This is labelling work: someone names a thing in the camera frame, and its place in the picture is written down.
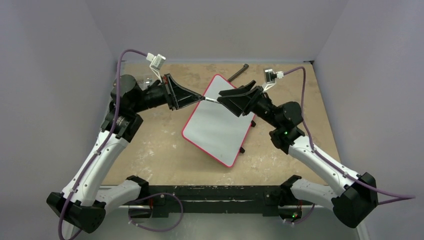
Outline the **white whiteboard marker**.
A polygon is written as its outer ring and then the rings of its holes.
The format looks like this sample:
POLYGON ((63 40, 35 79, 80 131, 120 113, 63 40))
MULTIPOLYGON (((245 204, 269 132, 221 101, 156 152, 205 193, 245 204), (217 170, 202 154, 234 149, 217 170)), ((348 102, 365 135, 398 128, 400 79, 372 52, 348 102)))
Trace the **white whiteboard marker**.
POLYGON ((217 101, 216 99, 210 98, 210 97, 206 97, 206 96, 203 97, 203 100, 204 101, 208 101, 208 102, 212 102, 212 103, 216 103, 216 104, 220 104, 219 101, 217 101))

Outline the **red framed whiteboard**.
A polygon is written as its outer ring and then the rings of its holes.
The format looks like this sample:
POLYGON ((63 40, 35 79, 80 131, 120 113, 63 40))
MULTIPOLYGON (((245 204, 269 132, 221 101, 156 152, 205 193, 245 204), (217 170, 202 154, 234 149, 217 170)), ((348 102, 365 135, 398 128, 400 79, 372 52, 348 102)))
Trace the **red framed whiteboard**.
POLYGON ((255 125, 255 115, 235 116, 218 103, 201 100, 181 131, 181 136, 220 162, 231 168, 240 153, 248 132, 255 125))

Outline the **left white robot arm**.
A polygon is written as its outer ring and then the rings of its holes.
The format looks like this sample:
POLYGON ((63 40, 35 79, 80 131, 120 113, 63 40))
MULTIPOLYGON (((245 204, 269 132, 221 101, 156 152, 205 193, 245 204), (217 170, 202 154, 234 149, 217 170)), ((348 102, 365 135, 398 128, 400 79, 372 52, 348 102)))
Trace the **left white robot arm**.
POLYGON ((143 123, 140 112, 166 105, 179 110, 204 100, 204 96, 178 84, 170 74, 142 89, 136 79, 124 74, 114 83, 109 112, 97 140, 77 174, 60 192, 47 197, 59 217, 82 232, 92 233, 112 210, 126 203, 142 205, 150 197, 149 183, 135 175, 100 193, 100 186, 113 163, 133 140, 143 123))

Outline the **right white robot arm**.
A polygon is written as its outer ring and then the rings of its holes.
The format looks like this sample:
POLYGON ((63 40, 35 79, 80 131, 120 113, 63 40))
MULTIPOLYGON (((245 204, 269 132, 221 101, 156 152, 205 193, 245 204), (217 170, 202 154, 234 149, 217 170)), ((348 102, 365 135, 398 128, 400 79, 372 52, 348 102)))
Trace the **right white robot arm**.
POLYGON ((376 179, 368 172, 360 174, 322 152, 298 125, 303 122, 301 105, 288 101, 274 105, 255 81, 248 85, 221 90, 217 101, 235 116, 253 113, 274 127, 269 132, 273 145, 299 160, 325 184, 310 182, 293 175, 281 185, 280 196, 288 204, 307 201, 331 210, 349 228, 356 228, 377 206, 373 190, 376 179))

